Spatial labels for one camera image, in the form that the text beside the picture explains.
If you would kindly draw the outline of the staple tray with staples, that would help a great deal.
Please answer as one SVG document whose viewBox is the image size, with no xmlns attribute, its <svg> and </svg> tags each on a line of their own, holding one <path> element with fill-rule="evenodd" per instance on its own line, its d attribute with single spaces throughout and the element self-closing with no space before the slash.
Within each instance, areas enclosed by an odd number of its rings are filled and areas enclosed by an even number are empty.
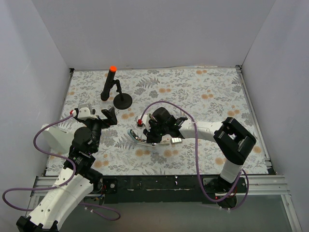
<svg viewBox="0 0 309 232">
<path fill-rule="evenodd" d="M 183 140 L 181 138 L 171 138 L 170 142 L 172 145 L 174 145 L 174 144 L 182 143 Z"/>
</svg>

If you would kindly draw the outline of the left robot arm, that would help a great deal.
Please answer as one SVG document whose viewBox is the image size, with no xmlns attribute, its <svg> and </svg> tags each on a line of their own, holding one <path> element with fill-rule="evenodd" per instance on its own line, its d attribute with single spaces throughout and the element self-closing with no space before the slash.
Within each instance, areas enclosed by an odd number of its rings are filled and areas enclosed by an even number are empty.
<svg viewBox="0 0 309 232">
<path fill-rule="evenodd" d="M 57 232 L 80 201 L 103 187 L 103 175 L 92 169 L 98 152 L 102 130 L 117 124 L 115 108 L 101 111 L 101 119 L 90 105 L 80 105 L 70 112 L 84 126 L 73 134 L 69 155 L 65 158 L 51 189 L 28 216 L 21 216 L 16 225 L 21 232 Z"/>
</svg>

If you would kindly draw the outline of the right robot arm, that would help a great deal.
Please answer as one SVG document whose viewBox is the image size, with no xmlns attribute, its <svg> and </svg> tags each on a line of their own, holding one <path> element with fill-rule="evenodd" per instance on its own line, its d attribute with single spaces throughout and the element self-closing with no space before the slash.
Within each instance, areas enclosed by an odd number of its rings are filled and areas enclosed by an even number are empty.
<svg viewBox="0 0 309 232">
<path fill-rule="evenodd" d="M 256 144 L 256 138 L 233 117 L 227 117 L 223 122 L 195 122 L 187 117 L 175 118 L 160 107 L 152 114 L 141 116 L 137 125 L 145 127 L 143 134 L 148 144 L 160 143 L 165 135 L 216 143 L 226 158 L 216 181 L 224 192 L 235 188 L 241 167 Z"/>
</svg>

